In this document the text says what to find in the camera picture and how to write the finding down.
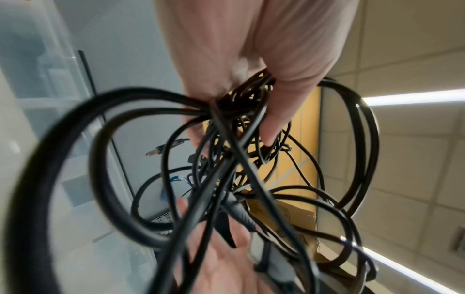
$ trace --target cord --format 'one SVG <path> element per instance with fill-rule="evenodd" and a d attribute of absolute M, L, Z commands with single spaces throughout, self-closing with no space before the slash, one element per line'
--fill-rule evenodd
<path fill-rule="evenodd" d="M 61 293 L 53 271 L 52 252 L 47 237 L 49 207 L 61 166 L 81 132 L 102 113 L 123 103 L 162 100 L 187 106 L 188 109 L 141 108 L 122 113 L 106 122 L 95 136 L 89 153 L 91 186 L 95 199 L 105 216 L 116 229 L 132 241 L 161 251 L 158 271 L 149 287 L 150 293 L 185 294 L 192 289 L 201 269 L 219 209 L 224 208 L 224 211 L 234 214 L 240 222 L 247 224 L 250 231 L 254 231 L 255 228 L 250 220 L 250 217 L 254 219 L 253 216 L 249 217 L 247 213 L 238 211 L 242 209 L 239 203 L 247 205 L 247 199 L 258 199 L 266 209 L 268 216 L 289 240 L 289 243 L 285 242 L 265 224 L 255 221 L 263 230 L 263 232 L 257 232 L 261 238 L 275 239 L 279 252 L 292 264 L 304 269 L 305 274 L 302 277 L 305 282 L 302 284 L 306 285 L 306 293 L 319 292 L 319 270 L 331 273 L 334 268 L 347 261 L 353 251 L 359 257 L 351 292 L 359 293 L 364 283 L 376 276 L 374 263 L 363 252 L 360 234 L 351 219 L 363 203 L 376 169 L 379 154 L 376 118 L 356 92 L 329 78 L 324 78 L 320 82 L 320 86 L 335 89 L 343 98 L 356 141 L 354 177 L 347 193 L 341 201 L 337 201 L 325 192 L 323 172 L 316 159 L 290 135 L 291 123 L 278 134 L 271 147 L 260 146 L 259 125 L 266 114 L 267 102 L 275 81 L 267 70 L 260 71 L 230 94 L 209 104 L 168 91 L 147 88 L 120 89 L 97 95 L 65 115 L 39 143 L 28 160 L 13 193 L 4 238 L 5 272 L 9 291 L 14 294 Z M 366 157 L 365 132 L 360 113 L 366 120 L 369 131 L 368 157 Z M 192 119 L 167 138 L 164 145 L 159 146 L 162 153 L 161 173 L 149 178 L 139 188 L 130 213 L 128 213 L 119 203 L 111 185 L 106 167 L 108 144 L 115 131 L 126 122 L 144 116 L 167 114 L 189 115 Z M 168 161 L 172 148 L 181 144 L 181 141 L 185 141 L 178 137 L 187 128 L 204 121 L 209 121 L 209 126 L 196 150 L 192 166 L 170 170 Z M 298 168 L 289 153 L 292 146 L 287 143 L 287 139 L 291 141 L 289 143 L 300 148 L 314 164 L 320 189 L 312 187 L 303 171 Z M 248 151 L 250 145 L 255 146 L 252 152 Z M 204 158 L 202 153 L 207 149 L 209 156 Z M 307 186 L 285 186 L 270 191 L 264 187 L 264 183 L 271 178 L 277 168 L 280 152 L 288 154 Z M 237 172 L 239 164 L 243 168 L 241 172 Z M 257 177 L 257 172 L 266 164 L 272 164 L 272 168 L 262 181 Z M 192 190 L 191 204 L 185 215 L 181 217 L 176 206 L 170 174 L 182 170 L 192 170 Z M 139 202 L 147 187 L 160 178 L 163 181 L 163 189 L 173 216 L 174 223 L 171 224 L 150 222 L 142 218 L 138 212 Z M 312 191 L 319 195 L 322 201 L 279 194 L 280 191 L 287 189 Z M 225 197 L 225 195 L 229 193 L 232 193 L 237 200 L 227 201 L 229 196 Z M 276 207 L 277 199 L 310 203 L 329 211 L 343 226 L 347 240 L 341 240 L 339 236 L 291 226 L 279 213 Z M 186 242 L 192 230 L 201 221 L 206 221 L 206 229 L 202 235 L 199 250 L 190 262 Z M 172 230 L 171 235 L 160 234 L 165 230 Z M 317 264 L 307 255 L 296 232 L 342 244 L 343 250 L 334 260 Z M 183 260 L 184 274 L 183 280 L 176 285 L 172 273 L 180 257 Z"/>

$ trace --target wire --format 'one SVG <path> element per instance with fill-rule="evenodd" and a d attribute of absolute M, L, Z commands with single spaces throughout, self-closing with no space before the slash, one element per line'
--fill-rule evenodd
<path fill-rule="evenodd" d="M 151 281 L 150 293 L 186 294 L 201 271 L 208 244 L 213 232 L 213 224 L 218 211 L 226 205 L 237 205 L 238 202 L 248 206 L 247 199 L 258 199 L 268 212 L 268 216 L 280 228 L 289 240 L 284 241 L 266 224 L 253 218 L 262 228 L 259 235 L 267 240 L 275 240 L 279 252 L 299 269 L 302 268 L 306 279 L 305 292 L 319 292 L 318 272 L 331 272 L 347 261 L 352 252 L 358 254 L 357 273 L 351 288 L 352 293 L 359 293 L 364 283 L 376 277 L 376 268 L 372 259 L 362 249 L 362 240 L 351 217 L 363 203 L 369 189 L 379 154 L 379 135 L 376 118 L 370 108 L 354 91 L 336 81 L 324 78 L 320 86 L 335 89 L 341 95 L 348 109 L 354 130 L 356 145 L 356 164 L 354 177 L 344 197 L 337 201 L 325 192 L 326 186 L 323 172 L 312 154 L 290 135 L 292 124 L 288 123 L 276 137 L 271 147 L 260 146 L 259 126 L 266 114 L 275 79 L 267 71 L 256 73 L 248 81 L 234 89 L 223 98 L 209 104 L 175 93 L 147 88 L 128 88 L 97 95 L 87 100 L 76 109 L 65 115 L 39 143 L 27 162 L 19 182 L 15 188 L 5 229 L 4 247 L 7 285 L 14 294 L 59 294 L 61 293 L 56 275 L 53 271 L 52 252 L 48 239 L 48 220 L 50 201 L 54 185 L 67 154 L 81 132 L 102 113 L 123 103 L 139 100 L 162 100 L 187 106 L 188 108 L 141 108 L 134 109 L 107 121 L 95 136 L 89 153 L 89 177 L 95 199 L 112 225 L 132 241 L 161 251 L 158 271 Z M 134 196 L 130 213 L 119 203 L 107 171 L 107 149 L 116 130 L 126 122 L 152 115 L 188 115 L 192 119 L 179 127 L 167 140 L 159 146 L 162 153 L 161 173 L 144 182 Z M 370 151 L 366 152 L 365 131 L 362 123 L 363 115 L 369 131 Z M 169 169 L 169 158 L 172 149 L 185 141 L 178 137 L 189 127 L 209 121 L 206 135 L 202 139 L 194 155 L 191 166 Z M 318 174 L 320 189 L 313 187 L 290 154 L 293 146 L 300 148 L 311 160 Z M 208 158 L 202 154 L 208 150 Z M 268 191 L 264 187 L 274 174 L 279 161 L 279 153 L 285 152 L 293 162 L 306 186 L 284 186 Z M 239 164 L 243 170 L 237 172 Z M 271 170 L 260 180 L 259 169 L 272 164 Z M 183 170 L 192 170 L 190 205 L 181 216 L 176 205 L 176 196 L 170 182 L 170 174 Z M 144 193 L 154 181 L 163 182 L 169 211 L 174 223 L 157 223 L 142 218 L 138 212 L 139 203 Z M 322 201 L 301 196 L 282 195 L 288 189 L 308 190 L 316 193 Z M 232 193 L 236 200 L 227 201 Z M 329 211 L 342 225 L 346 240 L 324 232 L 310 231 L 287 223 L 276 207 L 277 199 L 288 199 L 310 203 Z M 251 224 L 251 220 L 241 220 Z M 206 221 L 199 249 L 189 261 L 187 239 L 195 226 Z M 170 235 L 162 235 L 172 230 Z M 299 242 L 296 232 L 305 233 L 317 238 L 326 239 L 343 245 L 343 250 L 334 260 L 317 264 Z M 179 285 L 174 282 L 173 269 L 176 261 L 182 259 L 183 279 Z"/>

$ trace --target linear light fixture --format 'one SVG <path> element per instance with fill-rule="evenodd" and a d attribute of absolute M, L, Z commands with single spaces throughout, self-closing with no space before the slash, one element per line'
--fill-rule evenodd
<path fill-rule="evenodd" d="M 400 265 L 397 262 L 395 262 L 393 260 L 390 260 L 389 258 L 387 258 L 387 257 L 385 257 L 385 256 L 383 256 L 383 255 L 381 255 L 379 253 L 376 253 L 376 252 L 374 252 L 374 251 L 372 251 L 372 250 L 370 250 L 370 249 L 368 249 L 366 247 L 364 247 L 363 250 L 365 251 L 365 253 L 367 253 L 368 255 L 370 255 L 371 257 L 376 259 L 377 261 L 389 266 L 390 268 L 400 272 L 401 274 L 406 275 L 407 277 L 409 277 L 411 279 L 414 279 L 418 283 L 421 283 L 421 284 L 425 285 L 426 287 L 437 291 L 438 293 L 441 293 L 441 294 L 459 294 L 458 292 L 455 292 L 454 290 L 449 289 L 446 286 L 441 285 L 438 282 L 433 281 L 432 279 L 429 279 L 429 278 L 427 278 L 427 277 L 425 277 L 423 275 L 420 275 L 419 273 L 414 272 L 413 270 L 411 270 L 409 268 L 406 268 L 405 266 Z"/>
<path fill-rule="evenodd" d="M 369 106 L 465 101 L 465 89 L 363 98 Z"/>

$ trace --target skin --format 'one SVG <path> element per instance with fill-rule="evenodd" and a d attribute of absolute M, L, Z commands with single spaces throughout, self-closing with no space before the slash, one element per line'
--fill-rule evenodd
<path fill-rule="evenodd" d="M 270 146 L 341 54 L 358 0 L 154 0 L 184 93 L 217 99 L 267 67 L 276 77 L 262 142 Z M 192 117 L 184 117 L 183 123 Z M 187 130 L 198 147 L 201 124 Z M 185 211 L 187 203 L 179 203 Z M 246 256 L 250 234 L 230 219 L 237 249 L 214 232 L 192 293 L 271 293 Z M 191 234 L 193 255 L 204 224 Z M 180 267 L 175 277 L 181 280 Z"/>

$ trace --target black cable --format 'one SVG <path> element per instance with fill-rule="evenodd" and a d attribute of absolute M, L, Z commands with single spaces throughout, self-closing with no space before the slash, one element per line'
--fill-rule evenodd
<path fill-rule="evenodd" d="M 149 288 L 151 293 L 166 294 L 169 291 L 174 291 L 175 293 L 186 294 L 190 291 L 196 275 L 201 270 L 217 212 L 222 206 L 231 205 L 231 201 L 226 201 L 227 197 L 224 197 L 228 193 L 233 193 L 237 201 L 256 198 L 265 207 L 268 216 L 284 232 L 290 242 L 287 244 L 269 227 L 260 222 L 257 223 L 262 227 L 264 233 L 258 233 L 264 239 L 276 239 L 278 250 L 292 264 L 305 270 L 303 278 L 307 280 L 303 284 L 309 285 L 305 289 L 307 293 L 318 292 L 318 269 L 330 273 L 332 269 L 347 261 L 353 251 L 358 253 L 358 263 L 356 279 L 351 291 L 359 293 L 363 289 L 364 282 L 376 276 L 376 269 L 372 260 L 361 248 L 362 240 L 351 217 L 362 204 L 376 168 L 379 153 L 376 119 L 370 108 L 354 91 L 328 78 L 320 82 L 320 86 L 335 89 L 343 98 L 349 111 L 356 141 L 355 175 L 344 198 L 341 201 L 336 201 L 324 192 L 326 187 L 323 173 L 316 159 L 290 135 L 291 123 L 280 132 L 271 147 L 260 147 L 259 124 L 266 113 L 266 105 L 274 82 L 275 80 L 266 70 L 261 71 L 237 89 L 234 89 L 231 94 L 216 102 L 211 102 L 210 105 L 162 90 L 146 88 L 122 89 L 97 95 L 94 99 L 85 101 L 65 115 L 49 131 L 32 154 L 22 172 L 9 206 L 5 230 L 6 237 L 4 238 L 5 272 L 9 291 L 14 294 L 60 293 L 53 272 L 52 252 L 47 238 L 51 194 L 60 168 L 74 142 L 94 119 L 122 103 L 148 99 L 179 103 L 190 109 L 136 109 L 122 113 L 106 122 L 92 143 L 89 154 L 89 176 L 97 203 L 113 226 L 138 244 L 151 247 L 155 251 L 161 251 L 158 271 Z M 366 120 L 370 134 L 368 160 L 366 160 L 365 133 L 359 110 Z M 131 212 L 128 213 L 119 203 L 106 170 L 108 144 L 114 132 L 124 123 L 138 117 L 161 114 L 190 115 L 193 119 L 178 128 L 164 144 L 161 173 L 149 178 L 139 188 L 134 196 Z M 169 170 L 168 159 L 173 152 L 171 149 L 179 141 L 177 137 L 188 127 L 211 118 L 212 120 L 206 132 L 207 135 L 195 153 L 192 166 Z M 266 182 L 271 178 L 277 168 L 279 152 L 286 152 L 290 155 L 290 146 L 286 143 L 287 138 L 310 158 L 317 170 L 321 189 L 312 186 L 295 185 L 267 191 L 264 182 L 258 179 L 257 169 L 263 168 L 264 165 L 271 164 L 270 161 L 273 161 L 272 168 L 264 181 Z M 207 145 L 209 145 L 210 156 L 205 159 L 202 158 L 202 152 Z M 248 151 L 250 145 L 255 145 L 255 151 Z M 289 157 L 299 171 L 300 176 L 309 185 L 310 182 L 305 179 L 304 174 L 298 168 L 298 164 L 291 155 Z M 243 167 L 241 172 L 236 172 L 238 164 Z M 176 195 L 169 181 L 169 174 L 190 169 L 192 169 L 190 205 L 184 217 L 181 218 L 177 211 Z M 150 222 L 142 218 L 138 212 L 138 205 L 144 191 L 160 177 L 163 179 L 163 189 L 167 195 L 167 202 L 173 220 L 176 222 L 175 225 L 172 223 Z M 313 191 L 323 201 L 278 194 L 278 192 L 287 189 Z M 347 240 L 341 240 L 339 236 L 304 230 L 289 225 L 277 210 L 275 199 L 289 199 L 310 203 L 328 210 L 344 227 Z M 346 211 L 345 206 L 350 202 L 352 204 Z M 234 212 L 234 215 L 241 221 L 242 212 Z M 204 220 L 206 220 L 206 229 L 202 235 L 201 245 L 194 256 L 193 262 L 190 263 L 186 242 L 194 227 Z M 250 222 L 250 219 L 244 219 L 242 222 L 246 224 L 246 222 Z M 171 229 L 171 235 L 159 234 Z M 255 230 L 253 226 L 249 226 L 249 229 Z M 303 232 L 342 244 L 343 250 L 336 259 L 317 265 L 307 256 L 295 232 Z M 183 280 L 179 282 L 179 287 L 177 287 L 173 283 L 172 273 L 179 258 L 183 260 L 184 274 Z"/>

